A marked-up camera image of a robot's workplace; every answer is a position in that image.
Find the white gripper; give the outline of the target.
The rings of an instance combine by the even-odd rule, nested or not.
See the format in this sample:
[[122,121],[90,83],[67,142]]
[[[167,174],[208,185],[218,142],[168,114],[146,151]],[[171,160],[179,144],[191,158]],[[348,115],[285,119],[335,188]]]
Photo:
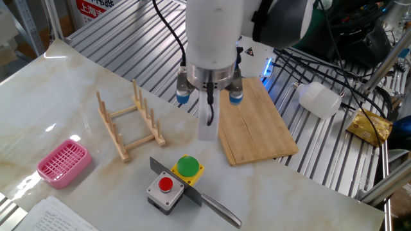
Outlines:
[[220,117],[220,91],[213,91],[213,104],[211,110],[207,102],[207,92],[200,91],[198,108],[198,139],[200,141],[216,141]]

